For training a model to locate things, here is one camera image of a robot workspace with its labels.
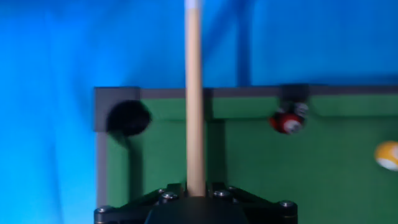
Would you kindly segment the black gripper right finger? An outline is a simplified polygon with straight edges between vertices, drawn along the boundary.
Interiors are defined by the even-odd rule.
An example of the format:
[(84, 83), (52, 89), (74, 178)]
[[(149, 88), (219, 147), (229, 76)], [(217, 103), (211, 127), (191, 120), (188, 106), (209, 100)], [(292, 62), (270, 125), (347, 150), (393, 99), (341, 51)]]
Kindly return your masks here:
[(249, 223), (298, 224), (298, 206), (290, 200), (270, 202), (223, 182), (208, 184), (208, 195), (241, 208)]

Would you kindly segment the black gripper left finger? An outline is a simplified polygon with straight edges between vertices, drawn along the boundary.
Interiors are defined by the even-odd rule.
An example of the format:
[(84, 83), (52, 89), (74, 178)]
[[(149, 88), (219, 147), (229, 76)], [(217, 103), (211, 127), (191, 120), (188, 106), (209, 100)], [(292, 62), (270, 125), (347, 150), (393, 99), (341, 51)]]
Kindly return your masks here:
[(122, 207), (105, 205), (94, 211), (94, 224), (145, 223), (151, 210), (158, 205), (185, 198), (182, 184), (168, 184), (129, 202)]

